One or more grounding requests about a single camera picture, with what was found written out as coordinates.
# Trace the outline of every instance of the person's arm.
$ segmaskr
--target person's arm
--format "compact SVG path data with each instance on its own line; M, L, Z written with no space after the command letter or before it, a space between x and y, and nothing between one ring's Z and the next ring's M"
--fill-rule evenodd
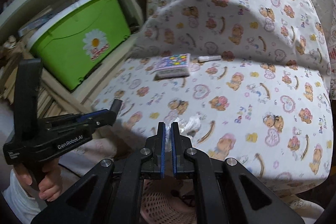
M43 166L45 178L39 184L39 197L47 201L53 201L62 192L62 178L58 159ZM35 198L29 194L32 178L23 165L15 166L10 173L10 186L4 191L3 196L14 214L23 224L29 224L40 212Z

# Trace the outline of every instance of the finger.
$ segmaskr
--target finger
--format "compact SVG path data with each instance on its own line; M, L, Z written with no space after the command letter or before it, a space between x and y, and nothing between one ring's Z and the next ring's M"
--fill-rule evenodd
M45 163L42 167L42 172L43 173L48 173L48 172L52 171L53 169L55 169L58 166L58 161L59 161L59 158Z
M40 191L44 192L45 190L52 188L55 184L62 184L60 174L61 169L58 166L53 171L47 173L44 179L39 183Z
M56 194L54 194L51 198L47 199L47 201L51 202L54 201L56 198L58 198L61 195L62 191L58 191Z
M42 193L39 193L39 197L40 197L40 199L49 199L58 192L60 192L60 193L62 192L62 186L61 185L55 185L52 188L47 189Z
M31 185L33 183L29 171L23 164L14 165L14 172L19 182L24 182L27 185Z

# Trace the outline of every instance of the pink basket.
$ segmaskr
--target pink basket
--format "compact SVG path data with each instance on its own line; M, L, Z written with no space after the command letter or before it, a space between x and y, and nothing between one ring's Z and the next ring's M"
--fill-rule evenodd
M148 224L196 224L196 209L187 206L171 191L179 191L182 180L165 177L145 180L140 213Z

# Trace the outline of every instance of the white sleeve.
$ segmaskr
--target white sleeve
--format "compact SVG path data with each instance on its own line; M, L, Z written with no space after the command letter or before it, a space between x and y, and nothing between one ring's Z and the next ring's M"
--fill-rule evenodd
M13 170L10 172L10 185L3 192L3 196L23 224L30 224L32 219L40 212L35 198L27 195Z

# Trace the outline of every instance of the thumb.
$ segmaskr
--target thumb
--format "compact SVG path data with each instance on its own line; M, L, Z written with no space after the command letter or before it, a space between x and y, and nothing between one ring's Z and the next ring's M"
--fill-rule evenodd
M29 174L29 171L23 164L18 164L14 166L14 172L18 181L22 184L31 185L33 183L32 177Z

